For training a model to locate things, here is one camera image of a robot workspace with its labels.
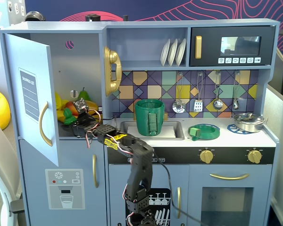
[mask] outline purple wall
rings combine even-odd
[[[271,18],[283,29],[283,0],[26,0],[26,11],[32,10],[48,21],[84,21],[89,13],[111,21],[122,21],[122,15],[131,21]],[[283,53],[283,36],[278,48]]]

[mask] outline silver pot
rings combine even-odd
[[[253,113],[236,114],[233,120],[235,121],[235,126],[239,129],[251,133],[259,132],[267,122],[267,119],[265,120],[262,116]]]

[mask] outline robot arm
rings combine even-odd
[[[75,101],[74,106],[79,116],[77,121],[68,128],[72,128],[75,136],[85,137],[88,132],[91,132],[92,135],[97,136],[100,143],[107,145],[108,148],[113,148],[127,157],[133,157],[124,199],[131,212],[143,216],[140,226],[156,226],[154,215],[147,209],[149,206],[148,192],[152,183],[153,147],[130,134],[119,132],[111,125],[97,123],[95,118],[88,114],[88,105],[82,98]]]

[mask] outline microwave window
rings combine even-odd
[[[221,55],[259,55],[260,36],[222,37]]]

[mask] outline chair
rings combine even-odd
[[[1,209],[1,226],[25,226],[23,199],[16,198],[19,187],[20,174],[17,154],[8,139],[0,129],[0,194],[3,200]]]

